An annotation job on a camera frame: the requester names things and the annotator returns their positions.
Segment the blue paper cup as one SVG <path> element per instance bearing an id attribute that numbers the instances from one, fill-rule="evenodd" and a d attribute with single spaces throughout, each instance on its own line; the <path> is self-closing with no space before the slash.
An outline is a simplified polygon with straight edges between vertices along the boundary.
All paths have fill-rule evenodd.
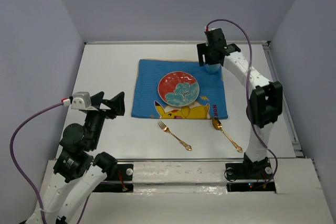
<path id="1" fill-rule="evenodd" d="M 209 74 L 215 74 L 219 69 L 221 68 L 221 64 L 213 64 L 213 65 L 209 65 L 206 64 L 205 65 L 205 70 L 209 73 Z"/>

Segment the red and blue ceramic plate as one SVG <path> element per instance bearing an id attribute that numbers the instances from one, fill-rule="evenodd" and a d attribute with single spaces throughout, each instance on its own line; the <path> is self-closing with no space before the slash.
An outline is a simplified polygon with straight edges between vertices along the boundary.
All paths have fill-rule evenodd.
<path id="1" fill-rule="evenodd" d="M 183 107 L 197 100 L 200 85 L 194 76 L 182 71 L 166 74 L 157 85 L 159 97 L 170 106 Z"/>

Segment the blue cartoon placemat cloth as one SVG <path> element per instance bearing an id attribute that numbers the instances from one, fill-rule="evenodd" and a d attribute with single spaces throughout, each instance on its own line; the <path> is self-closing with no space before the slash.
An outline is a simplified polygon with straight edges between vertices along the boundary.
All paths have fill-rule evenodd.
<path id="1" fill-rule="evenodd" d="M 188 106 L 171 106 L 158 92 L 162 78 L 176 71 L 192 75 L 199 84 L 199 95 Z M 227 119 L 222 71 L 209 74 L 204 67 L 192 61 L 141 59 L 131 116 L 142 119 Z"/>

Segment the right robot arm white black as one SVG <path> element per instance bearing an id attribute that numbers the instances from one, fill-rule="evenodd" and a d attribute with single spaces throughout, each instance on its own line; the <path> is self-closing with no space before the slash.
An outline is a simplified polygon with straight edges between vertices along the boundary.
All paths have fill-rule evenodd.
<path id="1" fill-rule="evenodd" d="M 197 45 L 200 66 L 221 65 L 246 89 L 246 114 L 251 124 L 249 143 L 241 163 L 227 163 L 224 175 L 229 182 L 265 179 L 270 182 L 278 168 L 271 167 L 268 155 L 270 132 L 282 114 L 283 87 L 260 74 L 236 44 L 228 44 L 220 28 L 205 29 L 206 42 Z"/>

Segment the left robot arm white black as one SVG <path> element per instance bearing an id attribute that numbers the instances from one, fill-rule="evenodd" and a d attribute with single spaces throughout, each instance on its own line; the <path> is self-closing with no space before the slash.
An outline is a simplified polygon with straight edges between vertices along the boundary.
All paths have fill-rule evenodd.
<path id="1" fill-rule="evenodd" d="M 124 115 L 124 92 L 110 100 L 102 91 L 77 92 L 61 105 L 85 113 L 85 121 L 65 127 L 47 189 L 26 223 L 70 223 L 94 189 L 116 174 L 118 161 L 113 156 L 102 152 L 93 157 L 89 152 L 96 150 L 105 120 Z"/>

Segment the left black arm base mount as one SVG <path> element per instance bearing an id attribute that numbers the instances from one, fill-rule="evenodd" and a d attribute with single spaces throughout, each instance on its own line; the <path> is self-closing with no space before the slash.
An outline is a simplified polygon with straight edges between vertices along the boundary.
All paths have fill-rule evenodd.
<path id="1" fill-rule="evenodd" d="M 133 192 L 133 164 L 118 163 L 115 172 L 109 173 L 94 190 L 94 193 L 131 193 Z"/>

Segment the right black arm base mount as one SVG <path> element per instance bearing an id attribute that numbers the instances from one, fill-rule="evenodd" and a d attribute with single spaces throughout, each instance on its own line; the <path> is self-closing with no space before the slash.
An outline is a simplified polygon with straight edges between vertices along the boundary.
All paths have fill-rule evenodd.
<path id="1" fill-rule="evenodd" d="M 272 168 L 270 164 L 256 169 L 244 170 L 243 163 L 228 163 L 225 165 L 224 177 L 227 180 L 227 190 L 233 192 L 276 192 Z"/>

